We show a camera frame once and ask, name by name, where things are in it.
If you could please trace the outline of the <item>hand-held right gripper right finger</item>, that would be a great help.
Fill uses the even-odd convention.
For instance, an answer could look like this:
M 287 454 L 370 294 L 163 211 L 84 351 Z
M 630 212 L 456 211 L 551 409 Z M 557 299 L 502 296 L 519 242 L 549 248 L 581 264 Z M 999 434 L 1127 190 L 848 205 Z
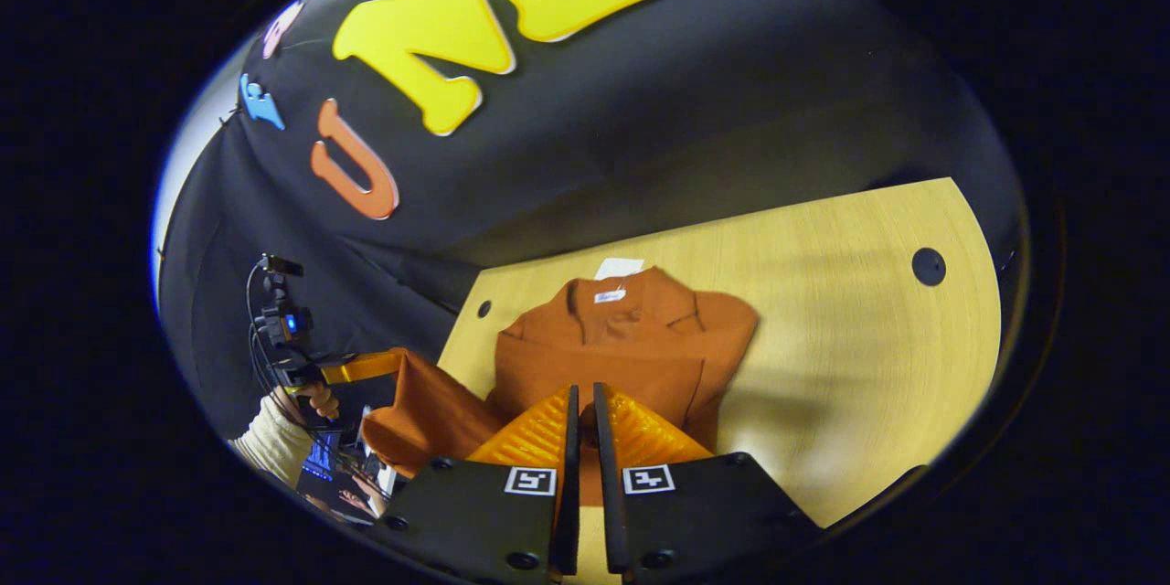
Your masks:
M 593 406 L 603 546 L 622 584 L 734 584 L 823 539 L 751 454 L 713 454 L 603 381 Z

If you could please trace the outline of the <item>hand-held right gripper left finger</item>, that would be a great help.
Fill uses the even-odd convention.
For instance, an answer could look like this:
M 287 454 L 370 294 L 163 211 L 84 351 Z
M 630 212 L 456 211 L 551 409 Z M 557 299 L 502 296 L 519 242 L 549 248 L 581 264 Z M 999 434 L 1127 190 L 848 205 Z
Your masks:
M 524 411 L 464 460 L 440 456 L 388 498 L 388 544 L 475 584 L 559 584 L 580 548 L 580 390 Z

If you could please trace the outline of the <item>orange knit cardigan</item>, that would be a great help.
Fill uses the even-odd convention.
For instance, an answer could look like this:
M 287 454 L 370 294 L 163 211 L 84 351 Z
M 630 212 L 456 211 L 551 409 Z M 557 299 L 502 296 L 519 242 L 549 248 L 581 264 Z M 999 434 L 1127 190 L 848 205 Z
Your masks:
M 592 432 L 596 381 L 618 388 L 706 449 L 718 443 L 720 401 L 758 326 L 739 297 L 695 291 L 652 267 L 607 280 L 571 280 L 500 331 L 484 397 L 399 347 L 392 405 L 372 410 L 362 439 L 384 464 L 413 477 L 431 459 L 468 459 L 505 424 L 562 388 L 580 387 L 581 505 L 601 505 Z

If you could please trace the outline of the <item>black backdrop cloth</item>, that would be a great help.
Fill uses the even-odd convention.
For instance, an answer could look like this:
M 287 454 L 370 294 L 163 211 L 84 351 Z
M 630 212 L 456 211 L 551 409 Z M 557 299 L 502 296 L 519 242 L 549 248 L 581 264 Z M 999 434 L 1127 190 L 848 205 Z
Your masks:
M 569 0 L 550 0 L 565 6 Z M 1023 240 L 989 113 L 874 0 L 638 0 L 560 42 L 523 0 L 303 0 L 170 218 L 160 318 L 223 438 L 263 394 L 262 253 L 335 351 L 440 355 L 479 271 L 757 209 L 949 177 L 994 267 Z M 255 285 L 246 292 L 246 285 Z

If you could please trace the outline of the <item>dark computer monitor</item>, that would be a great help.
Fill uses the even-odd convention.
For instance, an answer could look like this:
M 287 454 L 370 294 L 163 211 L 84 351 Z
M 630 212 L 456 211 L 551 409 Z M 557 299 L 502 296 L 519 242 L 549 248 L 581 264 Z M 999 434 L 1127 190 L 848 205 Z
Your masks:
M 295 488 L 307 490 L 314 486 L 351 484 L 352 473 L 367 461 L 367 452 L 356 438 L 355 431 L 319 432 L 309 456 L 300 467 L 300 479 Z

